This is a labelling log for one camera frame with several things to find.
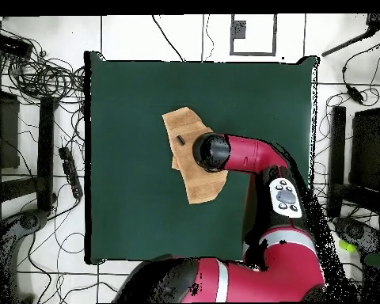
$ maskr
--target cable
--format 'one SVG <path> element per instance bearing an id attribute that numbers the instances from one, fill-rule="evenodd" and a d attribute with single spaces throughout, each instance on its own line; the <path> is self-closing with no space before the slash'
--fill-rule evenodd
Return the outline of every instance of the cable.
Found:
<path id="1" fill-rule="evenodd" d="M 84 140 L 84 136 L 82 136 L 81 133 L 79 132 L 78 126 L 81 123 L 81 121 L 84 120 L 83 81 L 84 81 L 84 69 L 85 69 L 85 67 L 81 66 L 76 71 L 74 71 L 73 67 L 68 62 L 65 62 L 61 59 L 55 59 L 55 58 L 44 59 L 44 57 L 46 56 L 46 52 L 43 50 L 42 46 L 37 41 L 21 37 L 17 34 L 13 34 L 11 32 L 8 32 L 2 28 L 0 28 L 0 30 L 15 36 L 15 38 L 17 38 L 18 40 L 25 40 L 32 45 L 32 56 L 31 56 L 31 59 L 29 59 L 28 61 L 25 59 L 19 59 L 17 57 L 13 57 L 12 55 L 8 56 L 8 55 L 5 55 L 4 53 L 0 52 L 0 89 L 1 88 L 8 89 L 10 93 L 18 96 L 20 98 L 19 101 L 22 105 L 34 105 L 34 106 L 40 107 L 40 98 L 41 97 L 45 97 L 45 96 L 54 97 L 58 101 L 58 106 L 63 111 L 66 111 L 70 115 L 70 125 L 73 129 L 73 134 L 69 135 L 56 121 L 54 121 L 55 125 L 67 137 L 66 144 L 65 145 L 62 144 L 62 147 L 70 146 L 70 151 L 73 152 L 74 145 L 75 145 L 75 147 L 77 146 L 78 150 L 82 156 L 82 160 L 84 162 L 85 161 L 85 158 L 84 158 L 84 156 L 85 156 L 84 155 L 85 140 Z M 163 36 L 166 38 L 165 33 L 162 31 L 162 29 L 161 29 L 161 32 L 162 32 Z M 2 76 L 7 76 L 9 78 L 9 80 L 11 81 L 11 84 L 10 85 L 4 85 L 2 83 Z M 67 98 L 73 98 L 75 101 L 65 101 L 65 99 L 67 99 Z M 68 105 L 71 105 L 71 104 L 76 105 L 77 104 L 78 108 L 74 112 L 72 112 L 68 108 L 65 108 L 65 106 L 66 106 L 65 104 L 68 104 Z M 27 127 L 38 128 L 35 125 L 31 125 L 31 124 L 26 123 L 20 117 L 18 117 L 18 119 L 20 119 L 21 122 Z M 24 134 L 24 133 L 29 133 L 32 140 L 34 142 L 37 142 L 34 139 L 34 136 L 30 130 L 21 131 L 18 134 Z M 28 170 L 29 176 L 31 176 L 31 178 L 34 179 L 34 181 L 36 181 L 36 179 L 32 175 L 31 169 L 29 168 L 27 161 L 25 160 L 25 157 L 23 156 L 23 154 L 16 147 L 14 147 L 10 143 L 8 143 L 5 139 L 2 139 L 2 141 L 6 142 L 9 146 L 11 146 L 15 150 L 17 150 L 17 152 L 21 155 L 21 157 L 25 163 L 25 166 Z M 62 243 L 60 243 L 58 236 L 57 236 L 56 231 L 64 224 L 64 222 L 68 218 L 71 211 L 76 206 L 78 206 L 81 202 L 81 200 L 78 200 L 75 202 L 75 204 L 71 208 L 69 208 L 65 211 L 62 211 L 60 213 L 57 212 L 58 211 L 59 193 L 60 193 L 60 190 L 65 185 L 61 186 L 61 188 L 58 190 L 55 215 L 53 215 L 47 219 L 48 221 L 54 219 L 54 232 L 49 237 L 47 237 L 44 241 L 42 241 L 41 244 L 39 246 L 37 246 L 36 248 L 34 248 L 34 244 L 36 241 L 36 235 L 34 234 L 32 244 L 29 248 L 27 257 L 25 259 L 23 259 L 18 264 L 18 266 L 19 266 L 22 262 L 29 259 L 29 261 L 31 262 L 33 267 L 35 267 L 40 272 L 46 274 L 49 277 L 49 283 L 47 284 L 47 286 L 45 287 L 44 291 L 42 292 L 42 294 L 40 295 L 40 297 L 38 299 L 38 303 L 41 303 L 45 293 L 48 291 L 48 288 L 51 286 L 51 281 L 52 281 L 51 275 L 48 272 L 46 272 L 45 270 L 43 270 L 42 268 L 38 267 L 34 263 L 34 261 L 32 260 L 31 255 L 36 250 L 38 250 L 38 248 L 40 248 L 42 246 L 42 244 L 45 243 L 52 235 L 55 235 L 55 240 L 59 246 L 59 253 L 58 253 L 58 258 L 56 261 L 56 263 L 57 263 L 57 272 L 56 272 L 57 281 L 55 284 L 56 291 L 51 295 L 51 297 L 46 299 L 42 304 L 49 302 L 57 294 L 59 296 L 59 300 L 60 300 L 61 304 L 66 303 L 65 298 L 67 297 L 67 295 L 71 291 L 66 294 L 65 298 L 62 298 L 62 291 L 61 290 L 62 290 L 62 286 L 64 284 L 65 276 L 59 274 L 59 254 L 60 254 L 60 251 L 62 250 L 66 253 L 71 254 L 71 253 L 80 253 L 84 250 L 84 248 L 82 248 L 81 250 L 79 250 L 77 252 L 72 252 L 72 251 L 68 251 L 67 249 L 65 249 L 63 247 L 63 244 L 65 243 L 67 238 L 69 238 L 73 235 L 80 235 L 80 236 L 84 237 L 84 234 L 81 234 L 79 232 L 74 232 L 74 233 L 70 234 L 68 237 L 66 237 L 66 239 L 64 239 L 62 241 Z M 65 218 L 62 220 L 62 222 L 58 226 L 56 226 L 57 217 L 65 214 L 65 213 L 67 213 Z M 11 219 L 13 217 L 16 217 L 17 215 L 19 215 L 19 214 L 10 216 L 7 219 Z"/>
<path id="2" fill-rule="evenodd" d="M 342 262 L 342 265 L 352 266 L 352 267 L 355 267 L 356 269 L 359 269 L 361 272 L 363 272 L 361 267 L 359 267 L 357 264 L 353 264 L 352 262 Z"/>
<path id="3" fill-rule="evenodd" d="M 41 296 L 38 298 L 38 302 L 36 304 L 40 304 L 41 302 L 41 299 L 43 298 L 45 292 L 48 290 L 49 286 L 51 285 L 52 283 L 52 278 L 51 276 L 45 271 L 43 270 L 42 268 L 38 267 L 31 259 L 31 250 L 32 250 L 32 247 L 34 246 L 34 243 L 35 243 L 35 238 L 36 238 L 36 234 L 35 232 L 33 233 L 32 235 L 32 244 L 31 246 L 29 247 L 29 250 L 28 250 L 28 259 L 29 259 L 29 262 L 32 264 L 32 266 L 34 266 L 36 269 L 38 269 L 39 271 L 41 271 L 42 273 L 44 273 L 45 275 L 47 275 L 49 277 L 49 283 L 47 284 L 47 286 L 45 287 L 45 290 L 42 292 Z"/>
<path id="4" fill-rule="evenodd" d="M 212 38 L 210 37 L 210 34 L 208 33 L 208 23 L 210 22 L 210 15 L 211 14 L 208 14 L 207 25 L 206 25 L 206 34 L 207 34 L 208 38 L 210 39 L 210 41 L 212 42 L 212 49 L 211 49 L 210 55 L 205 59 L 206 61 L 211 57 L 212 52 L 214 51 L 214 41 L 212 40 Z"/>
<path id="5" fill-rule="evenodd" d="M 373 89 L 371 86 L 373 84 L 373 81 L 374 81 L 374 78 L 376 77 L 376 74 L 377 74 L 377 70 L 378 70 L 378 64 L 380 63 L 380 57 L 378 58 L 378 61 L 377 61 L 377 64 L 376 64 L 376 69 L 374 71 L 374 75 L 373 75 L 373 78 L 371 79 L 371 82 L 370 82 L 370 85 L 369 85 L 369 89 L 373 94 L 374 94 L 374 91 L 376 92 L 376 94 L 374 94 L 375 96 L 377 96 L 377 100 L 376 102 L 374 102 L 373 104 L 364 104 L 363 102 L 364 101 L 367 101 L 367 98 L 366 100 L 363 99 L 363 96 L 361 93 L 363 93 L 363 91 L 358 91 L 357 88 L 353 87 L 353 86 L 350 86 L 347 82 L 346 82 L 346 79 L 345 79 L 345 72 L 347 70 L 347 66 L 348 66 L 348 63 L 351 61 L 351 59 L 355 58 L 356 56 L 358 55 L 361 55 L 365 52 L 369 52 L 370 50 L 374 49 L 374 48 L 377 48 L 377 47 L 380 47 L 380 43 L 379 44 L 375 44 L 373 47 L 369 47 L 367 50 L 365 51 L 361 51 L 361 52 L 358 52 L 357 54 L 354 54 L 353 56 L 351 56 L 347 61 L 346 63 L 344 64 L 344 66 L 342 67 L 342 79 L 344 80 L 344 84 L 346 86 L 346 89 L 348 90 L 348 94 L 349 96 L 354 100 L 356 101 L 358 104 L 361 104 L 361 105 L 364 105 L 364 106 L 374 106 L 377 104 L 378 100 L 380 99 L 380 95 L 378 93 L 378 91 L 376 89 Z"/>
<path id="6" fill-rule="evenodd" d="M 181 62 L 184 62 L 183 57 L 181 57 L 181 54 L 179 54 L 179 52 L 178 52 L 177 49 L 173 46 L 173 44 L 170 43 L 169 39 L 166 37 L 165 33 L 163 32 L 163 29 L 161 28 L 161 26 L 159 25 L 159 23 L 156 21 L 154 15 L 152 15 L 152 20 L 154 20 L 154 23 L 156 24 L 156 26 L 157 26 L 157 27 L 159 28 L 159 30 L 161 31 L 161 34 L 163 35 L 163 37 L 165 37 L 165 40 L 167 41 L 167 43 L 169 43 L 170 47 L 172 47 L 172 49 L 173 49 L 173 50 L 179 55 Z"/>
<path id="7" fill-rule="evenodd" d="M 99 284 L 104 284 L 106 287 L 108 287 L 109 289 L 111 289 L 111 290 L 114 291 L 115 293 L 118 292 L 117 289 L 114 289 L 114 288 L 111 287 L 109 284 L 107 284 L 107 283 L 105 283 L 105 282 L 98 282 L 98 283 L 95 283 L 95 284 L 93 284 L 93 285 L 91 285 L 91 286 L 88 286 L 88 287 L 84 287 L 84 288 L 76 288 L 76 289 L 72 289 L 71 291 L 68 291 L 67 294 L 65 295 L 65 297 L 63 298 L 63 300 L 61 301 L 61 304 L 62 304 L 63 302 L 65 302 L 65 300 L 67 299 L 67 296 L 68 296 L 71 292 L 73 292 L 73 291 L 85 291 L 85 290 L 87 290 L 87 289 L 90 289 L 90 288 L 93 288 L 93 287 L 95 287 L 95 286 L 98 286 Z"/>

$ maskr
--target small black object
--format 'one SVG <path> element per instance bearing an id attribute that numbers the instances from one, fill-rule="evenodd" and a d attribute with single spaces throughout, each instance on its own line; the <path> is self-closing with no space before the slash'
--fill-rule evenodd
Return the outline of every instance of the small black object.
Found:
<path id="1" fill-rule="evenodd" d="M 358 104 L 363 105 L 363 96 L 362 94 L 357 90 L 357 88 L 352 87 L 350 85 L 346 85 L 346 89 L 348 90 L 349 97 L 357 102 Z"/>
<path id="2" fill-rule="evenodd" d="M 183 140 L 183 138 L 182 138 L 180 135 L 177 136 L 177 139 L 179 140 L 180 144 L 181 144 L 182 146 L 184 146 L 184 144 L 185 144 L 186 142 Z"/>
<path id="3" fill-rule="evenodd" d="M 380 231 L 352 218 L 333 219 L 338 237 L 354 245 L 361 259 L 369 253 L 380 253 Z"/>
<path id="4" fill-rule="evenodd" d="M 30 60 L 32 54 L 32 44 L 0 34 L 0 51 L 5 54 Z"/>
<path id="5" fill-rule="evenodd" d="M 72 187 L 73 197 L 76 200 L 79 200 L 83 197 L 83 189 L 80 185 L 80 180 L 78 172 L 76 170 L 76 165 L 74 164 L 72 153 L 70 152 L 69 148 L 62 147 L 59 148 L 59 156 L 62 160 L 64 160 L 63 172 L 65 173 L 67 181 Z"/>

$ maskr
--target metal stand leg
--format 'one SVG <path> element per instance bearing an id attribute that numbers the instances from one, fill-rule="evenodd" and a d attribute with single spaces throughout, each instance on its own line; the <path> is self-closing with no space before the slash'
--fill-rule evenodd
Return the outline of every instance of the metal stand leg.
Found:
<path id="1" fill-rule="evenodd" d="M 322 53 L 322 57 L 326 57 L 328 55 L 331 55 L 334 52 L 339 51 L 340 49 L 344 49 L 345 47 L 348 47 L 351 44 L 354 44 L 354 43 L 359 42 L 363 39 L 369 38 L 369 37 L 373 36 L 375 33 L 376 33 L 375 30 L 368 29 L 364 34 L 359 35 L 359 36 L 357 36 L 357 37 L 355 37 L 355 38 L 353 38 L 353 39 L 351 39 L 345 43 L 342 43 L 342 44 L 340 44 L 336 47 L 333 47 L 332 49 L 329 49 L 328 51 Z"/>

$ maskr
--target black cable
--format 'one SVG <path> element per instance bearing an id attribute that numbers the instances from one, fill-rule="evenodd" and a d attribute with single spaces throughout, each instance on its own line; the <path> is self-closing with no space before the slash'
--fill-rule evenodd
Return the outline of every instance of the black cable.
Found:
<path id="1" fill-rule="evenodd" d="M 210 34 L 208 33 L 208 23 L 210 22 L 210 15 L 211 14 L 208 14 L 207 25 L 206 25 L 206 34 L 207 34 L 208 38 L 210 39 L 210 41 L 212 42 L 212 49 L 211 49 L 210 55 L 205 59 L 206 61 L 211 57 L 212 52 L 214 51 L 214 41 L 212 40 L 212 38 L 210 37 Z"/>
<path id="2" fill-rule="evenodd" d="M 359 269 L 361 272 L 363 272 L 363 270 L 361 269 L 361 267 L 359 267 L 357 264 L 353 264 L 352 262 L 342 262 L 341 264 L 342 265 L 347 265 L 347 266 L 355 267 L 356 269 Z"/>
<path id="3" fill-rule="evenodd" d="M 15 58 L 13 56 L 7 57 L 5 54 L 0 53 L 0 89 L 2 87 L 5 87 L 12 94 L 17 95 L 19 98 L 22 98 L 25 101 L 25 102 L 20 101 L 20 103 L 22 105 L 35 105 L 35 106 L 40 107 L 39 100 L 43 96 L 52 96 L 55 99 L 57 99 L 57 101 L 59 102 L 59 106 L 63 110 L 65 110 L 66 112 L 68 112 L 68 113 L 71 114 L 70 123 L 71 123 L 71 126 L 72 126 L 73 130 L 74 130 L 73 135 L 70 136 L 66 131 L 63 130 L 62 127 L 59 126 L 59 124 L 56 121 L 55 121 L 55 124 L 69 138 L 69 140 L 67 141 L 67 143 L 66 143 L 65 146 L 69 146 L 70 145 L 70 150 L 73 150 L 73 144 L 74 143 L 77 144 L 78 145 L 78 149 L 79 149 L 79 151 L 80 151 L 80 153 L 82 155 L 82 159 L 84 161 L 84 148 L 85 148 L 84 141 L 85 140 L 83 139 L 83 137 L 80 136 L 80 133 L 78 132 L 78 125 L 84 119 L 84 111 L 83 111 L 83 108 L 84 108 L 84 97 L 82 96 L 83 81 L 84 81 L 84 67 L 81 66 L 76 71 L 74 71 L 73 67 L 68 62 L 65 62 L 65 61 L 63 61 L 61 59 L 48 59 L 48 60 L 45 60 L 44 56 L 46 55 L 46 52 L 43 51 L 42 47 L 40 46 L 40 44 L 37 41 L 31 40 L 31 39 L 25 39 L 25 38 L 20 37 L 20 36 L 18 36 L 16 34 L 13 34 L 13 33 L 11 33 L 11 34 L 14 35 L 14 36 L 16 36 L 16 38 L 18 38 L 20 40 L 26 40 L 26 41 L 28 41 L 32 45 L 32 55 L 35 58 L 31 57 L 31 59 L 29 61 L 26 61 L 25 59 L 17 59 L 17 58 Z M 33 42 L 35 42 L 36 44 L 38 44 L 40 46 L 40 51 L 37 51 L 37 49 L 36 49 L 36 47 L 35 47 L 35 45 L 34 45 Z M 59 63 L 59 62 L 66 64 L 69 68 L 65 68 L 63 66 L 60 66 L 59 64 L 56 64 L 56 63 Z M 6 76 L 9 77 L 9 79 L 12 82 L 13 86 L 8 86 L 8 85 L 3 85 L 2 84 L 2 76 L 3 75 L 6 75 Z M 76 101 L 73 101 L 73 102 L 71 102 L 71 101 L 62 101 L 62 99 L 64 99 L 64 98 L 75 98 Z M 76 111 L 74 111 L 74 112 L 70 112 L 66 108 L 63 107 L 63 104 L 78 104 L 78 109 Z M 76 114 L 78 115 L 78 118 L 77 119 L 75 118 L 76 121 L 74 122 L 74 116 Z M 38 128 L 37 126 L 27 124 L 20 117 L 18 117 L 18 118 L 27 127 Z M 36 142 L 36 140 L 34 139 L 31 131 L 22 131 L 19 134 L 24 134 L 24 133 L 29 133 L 30 136 L 31 136 L 31 138 L 32 138 L 32 140 L 34 142 Z M 2 141 L 6 142 L 9 146 L 11 146 L 12 148 L 14 148 L 21 155 L 21 157 L 22 157 L 22 159 L 23 159 L 23 161 L 25 163 L 25 166 L 26 166 L 26 168 L 27 168 L 27 170 L 29 172 L 29 175 L 36 182 L 36 179 L 32 175 L 31 169 L 29 168 L 29 166 L 28 166 L 28 164 L 27 164 L 27 162 L 26 162 L 23 154 L 16 147 L 14 147 L 10 143 L 8 143 L 5 139 L 3 139 Z M 49 237 L 47 237 L 47 239 L 45 239 L 38 247 L 36 247 L 32 251 L 33 245 L 34 245 L 35 240 L 36 240 L 36 235 L 34 234 L 32 244 L 31 244 L 31 246 L 29 248 L 29 251 L 28 251 L 28 256 L 25 259 L 23 259 L 18 264 L 18 265 L 20 265 L 24 260 L 29 259 L 29 261 L 31 262 L 31 264 L 35 268 L 37 268 L 39 271 L 41 271 L 42 273 L 46 274 L 49 277 L 49 279 L 50 279 L 49 280 L 49 284 L 46 286 L 45 290 L 41 294 L 41 296 L 40 296 L 40 298 L 38 300 L 38 303 L 41 302 L 44 294 L 47 292 L 48 288 L 51 285 L 51 276 L 46 271 L 44 271 L 43 269 L 41 269 L 38 266 L 36 266 L 36 264 L 33 262 L 32 258 L 31 258 L 31 255 L 36 250 L 38 250 L 38 248 L 41 247 L 41 245 L 43 243 L 45 243 L 52 235 L 55 235 L 55 240 L 58 243 L 58 245 L 60 245 L 60 247 L 61 247 L 60 250 L 63 250 L 66 253 L 80 253 L 82 250 L 84 250 L 84 249 L 82 249 L 82 250 L 80 250 L 78 252 L 71 252 L 71 251 L 67 251 L 66 249 L 64 249 L 62 247 L 62 245 L 65 242 L 65 240 L 68 237 L 70 237 L 71 235 L 79 234 L 79 235 L 84 236 L 83 234 L 80 234 L 80 233 L 70 234 L 68 237 L 66 237 L 65 240 L 63 240 L 62 244 L 59 244 L 58 237 L 56 236 L 57 229 L 60 228 L 60 226 L 65 222 L 65 220 L 69 216 L 70 212 L 76 206 L 78 206 L 80 204 L 80 200 L 76 201 L 75 204 L 74 204 L 74 206 L 72 206 L 70 209 L 62 211 L 60 213 L 57 213 L 59 192 L 62 189 L 62 187 L 58 191 L 58 197 L 57 197 L 55 215 L 47 219 L 48 221 L 54 219 L 54 228 L 55 228 L 54 233 L 51 234 Z M 61 222 L 61 224 L 58 227 L 56 227 L 56 218 L 59 217 L 60 215 L 63 215 L 66 212 L 68 212 L 68 214 L 63 219 L 63 221 Z M 56 292 L 49 299 L 47 299 L 44 303 L 48 302 L 57 293 L 59 295 L 59 299 L 62 302 L 61 287 L 63 285 L 64 276 L 63 275 L 59 276 L 59 254 L 58 254 L 58 259 L 57 259 L 57 268 L 58 268 L 57 269 L 58 272 L 56 274 L 58 276 L 58 279 L 56 281 Z"/>
<path id="4" fill-rule="evenodd" d="M 65 297 L 63 298 L 63 300 L 61 301 L 61 304 L 62 304 L 62 302 L 65 302 L 65 300 L 67 299 L 67 296 L 68 296 L 71 292 L 73 292 L 73 291 L 85 291 L 85 290 L 87 290 L 87 289 L 90 289 L 90 288 L 93 288 L 93 287 L 95 287 L 95 286 L 98 286 L 99 284 L 104 284 L 106 287 L 108 287 L 109 289 L 111 289 L 111 290 L 114 291 L 115 293 L 118 292 L 117 289 L 114 289 L 114 288 L 111 287 L 109 284 L 107 284 L 107 283 L 105 283 L 105 282 L 98 282 L 98 283 L 95 283 L 95 284 L 93 284 L 93 285 L 91 285 L 91 286 L 88 286 L 88 287 L 84 287 L 84 288 L 76 288 L 76 289 L 72 289 L 71 291 L 68 291 L 67 294 L 65 295 Z"/>
<path id="5" fill-rule="evenodd" d="M 161 34 L 163 35 L 163 37 L 165 37 L 165 40 L 167 41 L 167 43 L 169 43 L 170 47 L 172 47 L 172 49 L 173 49 L 173 50 L 179 55 L 181 62 L 184 62 L 183 57 L 181 57 L 181 54 L 179 54 L 179 52 L 178 52 L 177 49 L 173 46 L 173 44 L 170 43 L 169 39 L 166 37 L 165 33 L 163 32 L 163 29 L 161 28 L 161 26 L 159 25 L 159 23 L 156 21 L 154 15 L 152 15 L 152 20 L 154 20 L 154 23 L 156 24 L 156 26 L 157 26 L 157 27 L 159 28 L 159 30 L 161 31 Z"/>
<path id="6" fill-rule="evenodd" d="M 376 64 L 376 69 L 374 71 L 374 75 L 373 75 L 373 78 L 371 79 L 371 82 L 370 82 L 370 85 L 369 85 L 369 89 L 366 89 L 366 90 L 370 90 L 370 92 L 372 92 L 375 96 L 377 96 L 377 100 L 373 103 L 373 104 L 364 104 L 363 102 L 364 101 L 367 101 L 367 94 L 366 94 L 366 99 L 363 99 L 363 95 L 362 93 L 364 91 L 358 91 L 357 88 L 349 85 L 347 82 L 346 82 L 346 78 L 345 78 L 345 73 L 346 73 L 346 70 L 347 70 L 347 66 L 348 66 L 348 63 L 351 61 L 351 59 L 355 58 L 356 56 L 358 55 L 361 55 L 365 52 L 369 52 L 370 50 L 374 49 L 374 48 L 377 48 L 377 47 L 380 47 L 380 43 L 379 44 L 375 44 L 373 47 L 369 47 L 367 50 L 365 51 L 361 51 L 361 52 L 358 52 L 357 54 L 354 54 L 353 56 L 351 56 L 347 61 L 346 63 L 344 64 L 344 66 L 342 67 L 342 79 L 344 80 L 344 84 L 348 90 L 348 94 L 349 96 L 354 100 L 356 101 L 357 103 L 361 104 L 361 105 L 364 105 L 364 106 L 367 106 L 367 107 L 370 107 L 370 106 L 374 106 L 378 103 L 378 100 L 380 99 L 380 94 L 378 93 L 378 91 L 376 89 L 373 89 L 372 88 L 372 85 L 373 85 L 373 81 L 374 81 L 374 78 L 376 77 L 376 74 L 377 74 L 377 70 L 378 70 L 378 64 L 380 63 L 380 57 L 378 58 L 378 61 L 377 61 L 377 64 Z"/>
<path id="7" fill-rule="evenodd" d="M 41 299 L 43 298 L 45 292 L 48 290 L 49 286 L 51 285 L 52 283 L 52 278 L 51 276 L 45 271 L 43 270 L 42 268 L 38 267 L 31 259 L 31 250 L 32 250 L 32 247 L 34 246 L 34 243 L 35 243 L 35 238 L 36 238 L 36 234 L 35 232 L 33 233 L 32 235 L 32 244 L 31 246 L 29 246 L 29 250 L 28 250 L 28 260 L 29 262 L 31 263 L 32 266 L 34 266 L 36 269 L 38 269 L 39 271 L 41 271 L 42 273 L 44 273 L 45 275 L 47 275 L 49 277 L 49 283 L 47 284 L 47 286 L 45 287 L 45 290 L 42 292 L 41 296 L 38 298 L 38 302 L 36 304 L 40 304 L 41 302 Z"/>
<path id="8" fill-rule="evenodd" d="M 67 220 L 68 215 L 63 219 L 63 221 L 60 223 L 60 225 L 59 225 L 57 228 L 55 228 L 55 232 L 56 232 L 57 229 L 60 228 L 60 226 L 61 226 L 61 225 Z M 33 241 L 32 241 L 32 244 L 31 244 L 31 247 L 29 248 L 29 251 L 28 251 L 28 260 L 29 260 L 29 262 L 31 262 L 31 264 L 32 264 L 35 268 L 39 269 L 40 271 L 42 271 L 43 273 L 47 274 L 47 275 L 50 277 L 49 284 L 45 287 L 45 289 L 44 289 L 44 291 L 42 292 L 40 298 L 38 299 L 37 304 L 40 304 L 40 300 L 43 298 L 43 296 L 44 296 L 45 293 L 47 292 L 49 286 L 51 285 L 52 278 L 51 278 L 51 276 L 50 276 L 46 271 L 44 271 L 44 270 L 41 269 L 41 268 L 38 268 L 38 267 L 32 262 L 32 259 L 31 259 L 31 254 L 32 254 L 32 252 L 31 252 L 31 250 L 32 250 L 32 247 L 33 247 L 33 245 L 34 245 L 34 242 L 35 242 L 35 233 L 34 233 L 34 238 L 33 238 Z"/>

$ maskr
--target black stand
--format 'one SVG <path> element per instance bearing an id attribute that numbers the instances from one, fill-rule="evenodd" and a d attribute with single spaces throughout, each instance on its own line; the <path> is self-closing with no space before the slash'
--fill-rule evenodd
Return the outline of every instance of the black stand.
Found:
<path id="1" fill-rule="evenodd" d="M 0 221 L 1 304 L 22 302 L 17 293 L 17 254 L 20 242 L 27 235 L 34 234 L 45 226 L 51 206 L 55 202 L 55 195 L 52 193 L 52 171 L 56 106 L 52 97 L 42 97 L 40 103 L 38 176 L 9 180 L 0 184 L 0 203 L 36 192 L 38 204 L 35 211 L 25 211 Z"/>
<path id="2" fill-rule="evenodd" d="M 322 54 L 322 57 L 331 55 L 334 52 L 339 51 L 340 49 L 344 49 L 345 47 L 348 47 L 349 45 L 352 45 L 363 39 L 372 37 L 376 32 L 380 32 L 380 14 L 367 14 L 366 25 L 368 26 L 368 28 L 364 34 L 359 35 L 349 40 L 348 42 L 342 43 L 338 45 L 337 47 L 333 47 L 332 49 L 329 49 L 328 51 Z"/>

